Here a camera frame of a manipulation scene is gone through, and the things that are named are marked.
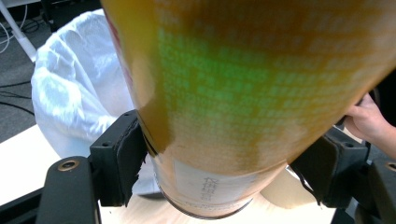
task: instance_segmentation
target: finger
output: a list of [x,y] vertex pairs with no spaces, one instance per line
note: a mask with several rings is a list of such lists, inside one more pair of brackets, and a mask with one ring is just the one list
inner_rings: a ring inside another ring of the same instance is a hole
[[347,111],[346,115],[351,117],[361,117],[362,108],[358,105],[352,105]]

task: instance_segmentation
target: white plastic bag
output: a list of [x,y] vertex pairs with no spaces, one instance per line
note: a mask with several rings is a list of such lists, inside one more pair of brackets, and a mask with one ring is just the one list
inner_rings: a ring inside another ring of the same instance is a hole
[[32,78],[35,119],[62,157],[90,145],[134,108],[103,10],[75,18],[37,51]]

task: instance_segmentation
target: cylindrical object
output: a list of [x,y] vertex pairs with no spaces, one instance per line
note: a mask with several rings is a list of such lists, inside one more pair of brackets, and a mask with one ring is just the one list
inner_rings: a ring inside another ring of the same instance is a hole
[[103,0],[180,210],[243,207],[395,65],[391,1]]

